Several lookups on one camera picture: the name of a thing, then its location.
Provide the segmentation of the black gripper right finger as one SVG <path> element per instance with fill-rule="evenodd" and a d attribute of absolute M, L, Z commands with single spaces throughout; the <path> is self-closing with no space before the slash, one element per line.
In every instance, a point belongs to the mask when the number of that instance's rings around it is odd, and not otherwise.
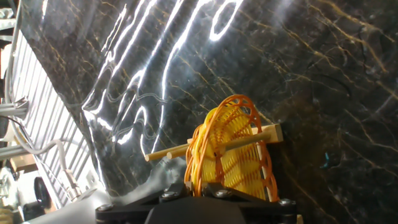
<path fill-rule="evenodd" d="M 268 202 L 244 192 L 224 187 L 220 183 L 208 183 L 201 193 L 201 202 L 205 205 L 227 205 L 239 206 L 279 206 L 280 203 Z"/>

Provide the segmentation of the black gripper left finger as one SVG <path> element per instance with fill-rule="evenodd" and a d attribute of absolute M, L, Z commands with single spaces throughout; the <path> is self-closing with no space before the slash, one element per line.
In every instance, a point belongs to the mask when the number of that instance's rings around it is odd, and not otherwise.
<path fill-rule="evenodd" d="M 171 184 L 169 188 L 150 194 L 137 201 L 139 205 L 157 205 L 191 196 L 192 192 L 184 183 Z"/>

